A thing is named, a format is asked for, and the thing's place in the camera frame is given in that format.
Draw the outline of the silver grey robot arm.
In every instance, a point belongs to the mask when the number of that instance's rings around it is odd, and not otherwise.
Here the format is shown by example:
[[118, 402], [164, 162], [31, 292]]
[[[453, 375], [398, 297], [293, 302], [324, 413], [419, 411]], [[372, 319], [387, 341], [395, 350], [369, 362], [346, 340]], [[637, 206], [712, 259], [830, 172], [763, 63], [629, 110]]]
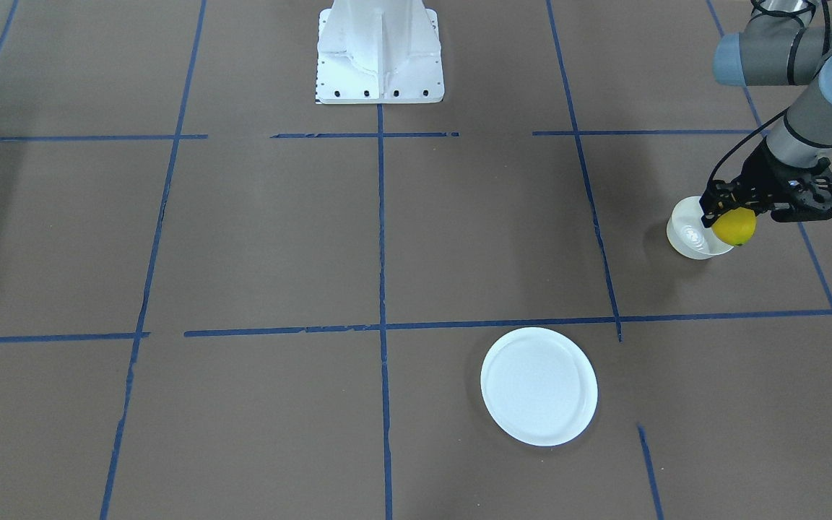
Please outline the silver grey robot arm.
[[832, 27], [812, 27], [816, 1], [754, 1], [743, 32], [714, 52], [721, 85], [802, 86], [798, 99], [766, 123], [768, 135], [732, 181], [713, 175], [699, 204], [710, 228], [727, 212], [769, 213], [777, 222], [832, 218]]

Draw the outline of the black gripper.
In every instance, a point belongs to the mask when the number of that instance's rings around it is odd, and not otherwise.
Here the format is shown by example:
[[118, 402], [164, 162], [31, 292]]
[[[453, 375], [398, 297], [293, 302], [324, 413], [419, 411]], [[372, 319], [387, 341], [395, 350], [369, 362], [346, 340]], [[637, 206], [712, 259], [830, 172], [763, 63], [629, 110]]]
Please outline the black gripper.
[[778, 164], [792, 167], [780, 161], [764, 141], [754, 148], [732, 181], [710, 178], [702, 194], [702, 225], [712, 228], [724, 212], [740, 207], [749, 208], [756, 216], [773, 211]]

